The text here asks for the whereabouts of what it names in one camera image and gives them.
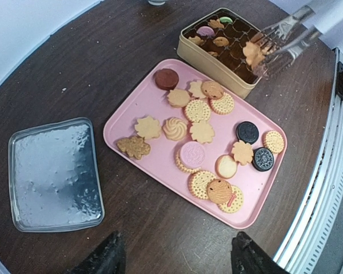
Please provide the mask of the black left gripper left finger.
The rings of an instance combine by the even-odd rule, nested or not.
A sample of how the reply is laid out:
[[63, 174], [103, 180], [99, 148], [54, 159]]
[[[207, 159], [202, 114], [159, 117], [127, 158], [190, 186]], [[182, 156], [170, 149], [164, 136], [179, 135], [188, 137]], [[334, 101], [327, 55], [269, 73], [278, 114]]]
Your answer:
[[125, 242], [120, 232], [112, 232], [89, 256], [67, 273], [125, 273]]

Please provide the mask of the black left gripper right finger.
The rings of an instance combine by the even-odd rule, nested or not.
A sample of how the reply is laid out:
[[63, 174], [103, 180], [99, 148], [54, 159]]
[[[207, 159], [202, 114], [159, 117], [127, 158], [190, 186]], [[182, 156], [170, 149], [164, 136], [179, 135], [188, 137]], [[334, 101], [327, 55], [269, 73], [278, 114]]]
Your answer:
[[232, 239], [232, 273], [288, 274], [244, 231]]

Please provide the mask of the silver metal tin lid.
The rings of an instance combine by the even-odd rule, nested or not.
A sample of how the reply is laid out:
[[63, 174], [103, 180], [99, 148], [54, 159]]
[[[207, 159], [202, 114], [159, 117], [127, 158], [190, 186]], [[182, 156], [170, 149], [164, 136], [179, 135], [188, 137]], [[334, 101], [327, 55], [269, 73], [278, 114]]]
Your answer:
[[8, 142], [11, 215], [21, 232], [70, 232], [105, 216], [93, 125], [79, 117], [17, 131]]

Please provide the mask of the dark red round cookie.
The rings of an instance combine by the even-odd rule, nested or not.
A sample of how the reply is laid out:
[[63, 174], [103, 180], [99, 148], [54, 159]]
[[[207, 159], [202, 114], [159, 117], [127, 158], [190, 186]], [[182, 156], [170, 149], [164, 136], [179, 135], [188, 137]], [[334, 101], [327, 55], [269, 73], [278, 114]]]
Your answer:
[[174, 89], [179, 82], [179, 75], [170, 68], [163, 68], [154, 74], [154, 80], [157, 87], [163, 90]]

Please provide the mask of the leaf shaped tan cookie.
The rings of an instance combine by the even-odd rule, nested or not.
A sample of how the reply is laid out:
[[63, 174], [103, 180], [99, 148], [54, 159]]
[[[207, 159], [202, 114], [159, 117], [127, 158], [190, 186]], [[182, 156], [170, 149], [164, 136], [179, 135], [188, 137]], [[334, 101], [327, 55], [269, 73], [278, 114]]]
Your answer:
[[246, 63], [252, 68], [255, 68], [261, 61], [263, 61], [267, 54], [265, 49], [262, 50], [259, 45], [252, 42], [247, 42], [242, 51], [246, 57]]

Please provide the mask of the green round cookie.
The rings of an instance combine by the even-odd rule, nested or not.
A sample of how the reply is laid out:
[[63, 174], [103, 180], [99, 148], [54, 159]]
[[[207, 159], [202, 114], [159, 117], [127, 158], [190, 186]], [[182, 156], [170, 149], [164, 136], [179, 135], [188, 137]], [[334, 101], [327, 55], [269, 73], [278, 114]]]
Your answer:
[[227, 16], [224, 16], [224, 17], [220, 17], [219, 18], [219, 21], [221, 23], [233, 23], [234, 21], [231, 19], [231, 17], [227, 17]]

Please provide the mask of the black sandwich cookie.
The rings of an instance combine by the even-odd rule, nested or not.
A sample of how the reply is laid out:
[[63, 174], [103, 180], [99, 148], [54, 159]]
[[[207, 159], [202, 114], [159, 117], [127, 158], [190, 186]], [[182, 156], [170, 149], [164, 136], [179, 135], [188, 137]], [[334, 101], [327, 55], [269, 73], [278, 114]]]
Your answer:
[[272, 152], [260, 147], [253, 151], [253, 165], [258, 171], [264, 172], [270, 170], [274, 165], [274, 156]]
[[244, 121], [236, 127], [236, 135], [238, 140], [245, 143], [254, 144], [259, 138], [259, 130], [257, 126], [250, 122]]

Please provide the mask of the pink tray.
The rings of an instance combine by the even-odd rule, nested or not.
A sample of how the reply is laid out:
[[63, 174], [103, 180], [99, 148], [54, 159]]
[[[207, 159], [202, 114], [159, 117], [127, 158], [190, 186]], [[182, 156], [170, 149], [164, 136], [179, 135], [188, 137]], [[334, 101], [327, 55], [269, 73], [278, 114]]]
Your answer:
[[[148, 141], [151, 146], [150, 153], [140, 160], [130, 158], [118, 149], [116, 145], [118, 139], [136, 134], [134, 126], [139, 118], [151, 116], [160, 123], [172, 117], [185, 119], [180, 108], [174, 108], [168, 103], [166, 91], [155, 84], [154, 74], [162, 68], [173, 69], [177, 72], [180, 78], [177, 88], [187, 88], [193, 80], [210, 80], [210, 77], [177, 59], [161, 61], [144, 77], [106, 122], [103, 129], [105, 143], [135, 167], [218, 220], [235, 229], [250, 227], [261, 212], [282, 163], [284, 152], [275, 155], [274, 166], [269, 171], [260, 172], [252, 164], [238, 168], [236, 175], [228, 181], [240, 188], [244, 202], [237, 212], [225, 213], [216, 204], [194, 197], [188, 188], [190, 176], [180, 171], [175, 164], [177, 150], [190, 138], [174, 142], [167, 139], [165, 135], [161, 135], [159, 138], [151, 139]], [[210, 144], [205, 145], [206, 159], [201, 166], [203, 170], [210, 172], [215, 171], [218, 157], [231, 151], [233, 143], [237, 141], [236, 126], [241, 122], [250, 121], [259, 130], [260, 135], [252, 145], [253, 149], [263, 146], [263, 135], [268, 131], [275, 130], [282, 136], [286, 135], [279, 125], [251, 104], [227, 88], [224, 90], [233, 97], [235, 106], [227, 115], [213, 113], [210, 117], [209, 123], [215, 131], [215, 136]]]

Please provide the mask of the pink round cookie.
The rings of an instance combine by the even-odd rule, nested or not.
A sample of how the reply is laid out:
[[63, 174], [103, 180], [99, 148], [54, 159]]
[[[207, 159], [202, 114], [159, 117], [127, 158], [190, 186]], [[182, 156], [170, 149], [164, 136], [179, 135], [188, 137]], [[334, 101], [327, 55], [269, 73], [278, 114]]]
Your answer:
[[209, 26], [201, 26], [197, 29], [197, 34], [201, 37], [213, 37], [215, 36], [214, 30]]
[[202, 144], [191, 141], [185, 143], [180, 148], [179, 157], [184, 166], [195, 169], [202, 166], [206, 157], [206, 152]]

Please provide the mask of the yellow round cookie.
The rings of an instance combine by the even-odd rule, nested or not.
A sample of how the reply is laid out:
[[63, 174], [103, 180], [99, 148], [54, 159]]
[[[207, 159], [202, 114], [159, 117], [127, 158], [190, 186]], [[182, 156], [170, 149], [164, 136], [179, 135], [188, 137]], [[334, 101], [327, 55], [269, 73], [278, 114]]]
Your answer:
[[285, 148], [285, 141], [278, 131], [268, 131], [263, 137], [264, 147], [273, 154], [281, 153]]

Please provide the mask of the swirl butter cookie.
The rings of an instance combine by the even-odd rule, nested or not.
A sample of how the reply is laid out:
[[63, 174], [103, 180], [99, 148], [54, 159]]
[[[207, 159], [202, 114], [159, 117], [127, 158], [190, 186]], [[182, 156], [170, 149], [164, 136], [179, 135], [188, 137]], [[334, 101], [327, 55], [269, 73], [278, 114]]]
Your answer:
[[182, 140], [187, 134], [187, 123], [180, 118], [169, 118], [162, 129], [167, 139], [172, 141]]

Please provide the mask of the gold cookie tin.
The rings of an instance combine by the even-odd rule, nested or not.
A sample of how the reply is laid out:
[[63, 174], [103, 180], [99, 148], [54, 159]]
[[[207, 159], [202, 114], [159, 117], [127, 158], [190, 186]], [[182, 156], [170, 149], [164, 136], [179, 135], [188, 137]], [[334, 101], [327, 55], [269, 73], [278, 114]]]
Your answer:
[[[220, 17], [231, 17], [233, 23], [221, 23]], [[213, 37], [201, 37], [197, 29], [209, 26]], [[240, 98], [245, 99], [261, 81], [246, 63], [242, 49], [260, 29], [235, 12], [220, 7], [186, 26], [180, 32], [177, 54]]]

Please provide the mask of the pale blue ceramic bowl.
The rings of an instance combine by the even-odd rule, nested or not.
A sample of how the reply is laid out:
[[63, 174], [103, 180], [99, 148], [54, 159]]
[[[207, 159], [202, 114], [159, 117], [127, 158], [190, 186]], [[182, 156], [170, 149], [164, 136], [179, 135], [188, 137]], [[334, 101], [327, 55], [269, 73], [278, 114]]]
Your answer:
[[153, 6], [162, 6], [167, 2], [167, 0], [148, 0], [148, 3]]

